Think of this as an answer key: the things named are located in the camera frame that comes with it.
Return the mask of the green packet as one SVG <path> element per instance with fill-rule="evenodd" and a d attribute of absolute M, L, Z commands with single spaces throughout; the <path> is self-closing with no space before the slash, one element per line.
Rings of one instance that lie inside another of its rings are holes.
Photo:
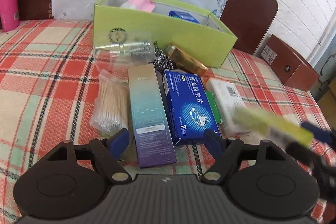
<path fill-rule="evenodd" d="M 216 120 L 216 123 L 217 124 L 222 124 L 223 123 L 223 120 L 222 120 L 222 117 L 221 117 L 221 114 L 217 108 L 217 105 L 215 103 L 215 99 L 213 97 L 213 94 L 209 91 L 205 91 L 206 93 L 206 96 L 207 96 L 207 99 L 208 99 L 208 102 L 210 104 L 210 107 L 211 107 L 211 110 L 213 111 L 213 115 L 214 115 L 214 118 Z"/>

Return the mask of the cotton swabs bag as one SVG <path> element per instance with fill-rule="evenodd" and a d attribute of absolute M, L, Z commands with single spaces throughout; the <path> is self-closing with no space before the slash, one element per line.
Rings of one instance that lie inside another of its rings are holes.
<path fill-rule="evenodd" d="M 100 72 L 98 82 L 90 125 L 102 135 L 113 136 L 121 129 L 128 128 L 129 86 L 126 81 L 106 70 Z"/>

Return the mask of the blue medicine box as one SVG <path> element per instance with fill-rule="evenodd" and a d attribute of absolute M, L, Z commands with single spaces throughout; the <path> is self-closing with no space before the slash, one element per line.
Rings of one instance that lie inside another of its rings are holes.
<path fill-rule="evenodd" d="M 202 144 L 205 130 L 221 134 L 198 75 L 165 71 L 163 86 L 175 146 Z"/>

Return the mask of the white barcode box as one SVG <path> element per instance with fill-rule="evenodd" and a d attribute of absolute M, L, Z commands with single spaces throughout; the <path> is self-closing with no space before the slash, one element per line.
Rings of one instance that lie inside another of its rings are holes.
<path fill-rule="evenodd" d="M 250 131 L 238 125 L 233 117 L 236 107 L 245 107 L 242 97 L 233 83 L 210 78 L 206 82 L 206 89 L 212 93 L 219 114 L 223 120 L 221 130 L 225 137 L 247 135 Z"/>

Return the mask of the blue box inside bin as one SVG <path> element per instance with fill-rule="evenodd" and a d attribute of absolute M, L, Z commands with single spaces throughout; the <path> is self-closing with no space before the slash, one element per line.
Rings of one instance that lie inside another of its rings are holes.
<path fill-rule="evenodd" d="M 181 20 L 185 20 L 185 21 L 188 21 L 188 22 L 196 23 L 196 24 L 200 23 L 195 17 L 193 17 L 188 12 L 170 11 L 168 16 L 173 17 L 173 18 L 178 18 L 178 19 L 181 19 Z"/>

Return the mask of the clear plastic container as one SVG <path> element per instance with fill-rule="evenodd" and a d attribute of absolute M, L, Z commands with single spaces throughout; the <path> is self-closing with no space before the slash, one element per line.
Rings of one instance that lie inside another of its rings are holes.
<path fill-rule="evenodd" d="M 94 63 L 98 71 L 126 69 L 154 61 L 155 46 L 147 31 L 111 31 L 94 41 Z"/>

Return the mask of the brown cardboard box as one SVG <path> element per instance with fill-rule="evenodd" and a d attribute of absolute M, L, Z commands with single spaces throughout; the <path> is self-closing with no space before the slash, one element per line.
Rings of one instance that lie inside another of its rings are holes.
<path fill-rule="evenodd" d="M 319 78 L 304 57 L 275 35 L 268 39 L 261 57 L 284 86 L 307 92 Z"/>

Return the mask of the steel wool scrubber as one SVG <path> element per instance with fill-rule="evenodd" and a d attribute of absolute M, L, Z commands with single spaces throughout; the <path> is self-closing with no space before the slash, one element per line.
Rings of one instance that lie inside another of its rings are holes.
<path fill-rule="evenodd" d="M 155 58 L 153 61 L 154 69 L 164 74 L 165 70 L 173 70 L 176 68 L 176 65 L 173 61 L 171 61 L 162 48 L 158 46 L 158 43 L 154 41 L 155 46 Z"/>

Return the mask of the yellow-green medicine box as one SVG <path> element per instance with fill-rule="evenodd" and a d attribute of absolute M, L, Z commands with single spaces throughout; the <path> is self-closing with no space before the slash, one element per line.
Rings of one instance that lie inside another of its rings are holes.
<path fill-rule="evenodd" d="M 276 145 L 286 148 L 290 143 L 309 147 L 313 134 L 282 116 L 255 107 L 236 107 L 233 121 L 241 128 L 257 132 Z"/>

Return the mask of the teal purple gradient box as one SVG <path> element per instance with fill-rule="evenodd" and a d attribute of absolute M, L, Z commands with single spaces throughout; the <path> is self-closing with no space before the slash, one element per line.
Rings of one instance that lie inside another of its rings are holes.
<path fill-rule="evenodd" d="M 128 68 L 131 121 L 140 168 L 177 162 L 153 64 Z"/>

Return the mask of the plaid bed sheet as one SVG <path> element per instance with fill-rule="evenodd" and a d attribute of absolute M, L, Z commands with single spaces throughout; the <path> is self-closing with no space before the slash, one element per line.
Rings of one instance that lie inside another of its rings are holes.
<path fill-rule="evenodd" d="M 91 22 L 32 20 L 1 33 L 1 223 L 20 217 L 13 187 L 29 167 L 63 140 L 98 137 L 89 123 L 99 75 L 92 50 Z M 328 128 L 311 94 L 284 86 L 258 57 L 232 50 L 203 81 L 211 78 L 235 84 L 248 105 Z"/>

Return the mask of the lime green storage box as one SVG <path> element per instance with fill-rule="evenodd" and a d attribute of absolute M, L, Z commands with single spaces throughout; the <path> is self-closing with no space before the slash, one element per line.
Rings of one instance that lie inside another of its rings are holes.
<path fill-rule="evenodd" d="M 99 0 L 94 5 L 93 41 L 111 31 L 147 31 L 165 49 L 172 43 L 209 67 L 218 68 L 236 43 L 235 34 L 212 12 L 177 0 L 151 0 L 153 12 L 123 9 L 128 0 Z M 168 16 L 188 12 L 200 23 Z"/>

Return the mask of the pink paper pack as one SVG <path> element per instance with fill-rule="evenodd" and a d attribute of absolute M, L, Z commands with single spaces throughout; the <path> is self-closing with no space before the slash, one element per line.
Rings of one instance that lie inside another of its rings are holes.
<path fill-rule="evenodd" d="M 128 0 L 123 3 L 120 8 L 144 12 L 153 12 L 155 9 L 155 5 L 151 2 L 151 0 Z"/>

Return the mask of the gold foil box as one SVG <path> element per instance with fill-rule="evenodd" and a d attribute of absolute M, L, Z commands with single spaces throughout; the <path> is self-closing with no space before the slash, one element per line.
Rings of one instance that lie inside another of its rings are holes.
<path fill-rule="evenodd" d="M 177 67 L 185 71 L 198 76 L 203 76 L 208 71 L 207 66 L 172 43 L 167 46 L 166 53 L 167 57 L 174 62 Z"/>

